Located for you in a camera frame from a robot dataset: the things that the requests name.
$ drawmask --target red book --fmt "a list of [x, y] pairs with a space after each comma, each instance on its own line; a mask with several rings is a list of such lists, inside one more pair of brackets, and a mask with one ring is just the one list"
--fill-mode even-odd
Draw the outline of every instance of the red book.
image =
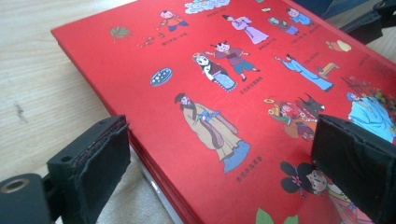
[[396, 65], [290, 1], [148, 1], [54, 29], [186, 223], [356, 223], [318, 113], [394, 143]]

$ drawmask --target table surface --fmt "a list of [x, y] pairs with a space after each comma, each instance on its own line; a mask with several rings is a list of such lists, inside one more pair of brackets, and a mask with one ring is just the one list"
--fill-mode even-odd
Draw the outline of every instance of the table surface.
[[[109, 115], [50, 30], [132, 1], [2, 0], [0, 7], [0, 181], [48, 173], [46, 162]], [[370, 10], [369, 1], [328, 19], [337, 27]], [[367, 46], [396, 62], [396, 28]], [[138, 158], [98, 223], [172, 223]]]

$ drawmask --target cartoon face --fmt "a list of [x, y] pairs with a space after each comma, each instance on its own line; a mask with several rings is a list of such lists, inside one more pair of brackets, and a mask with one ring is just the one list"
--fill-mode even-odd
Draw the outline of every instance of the cartoon face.
[[288, 14], [289, 14], [289, 16], [291, 16], [291, 17], [297, 17], [297, 16], [300, 14], [300, 12], [297, 11], [296, 9], [294, 9], [294, 8], [291, 8], [291, 9], [288, 11]]
[[171, 11], [167, 11], [167, 10], [163, 11], [160, 15], [164, 19], [169, 19], [174, 16], [174, 14]]
[[195, 61], [199, 64], [199, 65], [208, 65], [209, 64], [209, 60], [204, 56], [204, 55], [200, 55], [198, 56]]
[[219, 52], [225, 52], [229, 49], [230, 49], [230, 45], [228, 44], [221, 43], [216, 45], [216, 50], [218, 50]]
[[283, 105], [282, 106], [282, 111], [284, 111], [284, 112], [290, 112], [290, 111], [292, 111], [293, 109], [291, 108], [291, 106], [290, 105]]
[[188, 96], [184, 96], [183, 98], [181, 98], [180, 103], [183, 105], [188, 105], [191, 103], [191, 100]]
[[352, 100], [354, 101], [359, 101], [361, 98], [353, 93], [350, 94], [350, 98], [352, 98]]
[[306, 176], [312, 184], [312, 189], [318, 193], [327, 188], [326, 176], [321, 171], [314, 170], [311, 174]]

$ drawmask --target book cover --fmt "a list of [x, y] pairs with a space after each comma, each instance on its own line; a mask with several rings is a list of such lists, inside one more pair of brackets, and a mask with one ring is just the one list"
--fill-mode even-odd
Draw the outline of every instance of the book cover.
[[326, 21], [139, 0], [52, 33], [186, 223], [370, 223], [310, 152], [319, 113], [395, 144], [396, 65]]

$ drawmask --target robed figure illustration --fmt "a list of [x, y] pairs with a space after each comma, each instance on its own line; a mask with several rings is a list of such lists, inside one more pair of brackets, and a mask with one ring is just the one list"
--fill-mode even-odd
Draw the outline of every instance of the robed figure illustration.
[[320, 78], [317, 74], [306, 69], [289, 54], [286, 55], [286, 61], [283, 61], [278, 57], [275, 57], [275, 59], [281, 61], [289, 70], [300, 73], [303, 77], [317, 85], [323, 91], [327, 92], [332, 89], [333, 84], [331, 82]]
[[235, 169], [247, 156], [250, 144], [236, 136], [237, 129], [219, 111], [194, 103], [185, 93], [175, 98], [180, 103], [184, 119], [204, 145], [216, 150], [224, 162], [224, 174]]
[[352, 107], [348, 118], [363, 129], [393, 142], [396, 136], [396, 129], [390, 120], [388, 111], [382, 106], [375, 97], [362, 97], [348, 92], [346, 94]]
[[250, 40], [253, 44], [259, 44], [260, 42], [264, 41], [268, 37], [267, 34], [250, 26], [251, 20], [248, 17], [240, 17], [238, 19], [234, 19], [233, 17], [228, 16], [228, 15], [222, 15], [222, 17], [225, 20], [230, 21], [231, 24], [233, 25], [233, 28], [235, 28], [235, 30], [245, 31], [245, 33], [250, 38]]
[[275, 17], [271, 17], [270, 19], [268, 19], [268, 21], [273, 24], [274, 26], [276, 26], [277, 28], [279, 28], [279, 30], [284, 31], [286, 33], [288, 33], [289, 35], [297, 35], [298, 34], [298, 29], [295, 26], [290, 25], [288, 22], [275, 18]]

